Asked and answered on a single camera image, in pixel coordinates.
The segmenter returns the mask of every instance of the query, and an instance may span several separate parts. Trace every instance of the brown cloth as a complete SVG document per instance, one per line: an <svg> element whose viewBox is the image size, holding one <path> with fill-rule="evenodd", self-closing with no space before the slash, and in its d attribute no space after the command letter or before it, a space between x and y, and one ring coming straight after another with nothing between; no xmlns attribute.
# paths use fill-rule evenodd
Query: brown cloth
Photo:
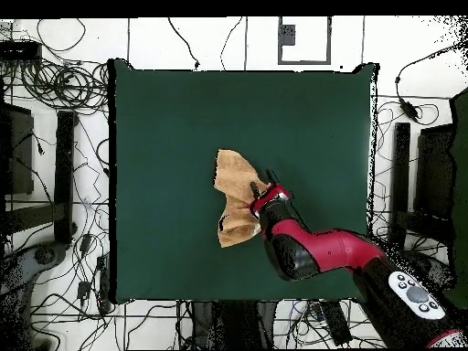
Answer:
<svg viewBox="0 0 468 351"><path fill-rule="evenodd" d="M259 221L250 213L254 199L250 182L257 184L260 193L267 189L255 169L240 154L218 150L214 186L226 195L226 208L218 223L221 248L251 239L260 231Z"/></svg>

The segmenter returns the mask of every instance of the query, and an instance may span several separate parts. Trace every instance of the green tablecloth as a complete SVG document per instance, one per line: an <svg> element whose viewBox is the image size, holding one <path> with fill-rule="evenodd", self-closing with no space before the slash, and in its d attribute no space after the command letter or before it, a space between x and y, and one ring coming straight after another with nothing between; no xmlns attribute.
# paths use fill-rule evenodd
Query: green tablecloth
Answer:
<svg viewBox="0 0 468 351"><path fill-rule="evenodd" d="M218 148L271 168L311 229L367 231L374 65L333 72L134 70L115 61L116 300L357 297L345 270L285 282L261 237L222 249Z"/></svg>

